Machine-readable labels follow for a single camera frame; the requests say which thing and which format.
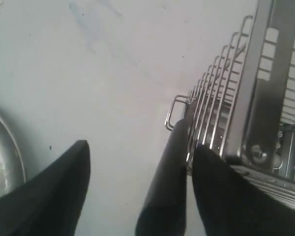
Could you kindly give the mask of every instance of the stainless steel basket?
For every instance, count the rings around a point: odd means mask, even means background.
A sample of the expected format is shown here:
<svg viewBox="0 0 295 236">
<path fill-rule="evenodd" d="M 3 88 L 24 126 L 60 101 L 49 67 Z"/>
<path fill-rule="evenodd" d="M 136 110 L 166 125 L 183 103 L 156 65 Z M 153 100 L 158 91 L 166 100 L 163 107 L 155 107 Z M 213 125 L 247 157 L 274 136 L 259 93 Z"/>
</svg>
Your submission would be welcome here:
<svg viewBox="0 0 295 236">
<path fill-rule="evenodd" d="M 262 0 L 188 95 L 188 171 L 198 144 L 295 209 L 295 0 Z"/>
</svg>

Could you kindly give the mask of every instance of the metal handle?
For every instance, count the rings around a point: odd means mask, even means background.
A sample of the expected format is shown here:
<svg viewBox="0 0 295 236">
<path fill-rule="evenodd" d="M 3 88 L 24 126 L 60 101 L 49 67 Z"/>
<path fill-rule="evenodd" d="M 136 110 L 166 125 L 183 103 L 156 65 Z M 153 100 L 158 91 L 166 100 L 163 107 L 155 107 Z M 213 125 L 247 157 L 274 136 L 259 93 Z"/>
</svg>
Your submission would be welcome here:
<svg viewBox="0 0 295 236">
<path fill-rule="evenodd" d="M 194 99 L 196 99 L 197 97 L 192 97 L 192 96 L 185 96 L 185 95 L 177 95 L 175 98 L 174 98 L 174 101 L 172 102 L 172 105 L 171 107 L 169 108 L 168 112 L 167 112 L 167 116 L 166 116 L 166 119 L 165 119 L 165 127 L 166 129 L 168 129 L 169 131 L 172 131 L 173 130 L 173 125 L 171 124 L 170 120 L 171 120 L 171 117 L 172 117 L 172 113 L 173 113 L 173 109 L 174 109 L 174 106 L 175 106 L 175 103 L 176 102 L 180 102 L 180 103 L 184 103 L 184 104 L 191 104 L 192 101 Z"/>
</svg>

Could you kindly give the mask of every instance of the metal wire rack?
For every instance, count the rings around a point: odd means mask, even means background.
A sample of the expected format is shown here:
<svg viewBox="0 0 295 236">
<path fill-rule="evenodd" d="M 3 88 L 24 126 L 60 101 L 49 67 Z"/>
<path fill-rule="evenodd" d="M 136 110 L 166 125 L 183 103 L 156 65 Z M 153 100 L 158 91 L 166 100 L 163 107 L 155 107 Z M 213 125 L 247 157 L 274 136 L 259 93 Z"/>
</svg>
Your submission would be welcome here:
<svg viewBox="0 0 295 236">
<path fill-rule="evenodd" d="M 252 184 L 295 209 L 295 0 L 263 0 L 187 96 L 188 163 L 208 145 Z"/>
</svg>

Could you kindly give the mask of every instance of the white floor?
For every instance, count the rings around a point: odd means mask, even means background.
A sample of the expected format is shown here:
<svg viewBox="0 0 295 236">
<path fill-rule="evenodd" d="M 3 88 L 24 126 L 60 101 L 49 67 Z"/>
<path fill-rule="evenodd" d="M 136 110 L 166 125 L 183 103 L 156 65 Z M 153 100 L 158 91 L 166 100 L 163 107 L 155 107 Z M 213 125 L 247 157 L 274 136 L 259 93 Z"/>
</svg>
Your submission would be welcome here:
<svg viewBox="0 0 295 236">
<path fill-rule="evenodd" d="M 187 93 L 255 3 L 0 0 L 0 114 L 28 175 L 75 140 L 90 144 L 76 235 L 133 235 L 173 97 Z M 204 235 L 188 188 L 186 235 Z"/>
</svg>

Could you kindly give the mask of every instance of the stainless steel bowl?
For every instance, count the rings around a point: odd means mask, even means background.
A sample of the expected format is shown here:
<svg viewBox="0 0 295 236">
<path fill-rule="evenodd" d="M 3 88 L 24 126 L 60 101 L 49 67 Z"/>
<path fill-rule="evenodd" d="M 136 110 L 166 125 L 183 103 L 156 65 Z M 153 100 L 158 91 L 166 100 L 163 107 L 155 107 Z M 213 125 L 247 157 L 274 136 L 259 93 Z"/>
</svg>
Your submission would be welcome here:
<svg viewBox="0 0 295 236">
<path fill-rule="evenodd" d="M 20 150 L 7 125 L 0 117 L 0 197 L 26 181 Z"/>
</svg>

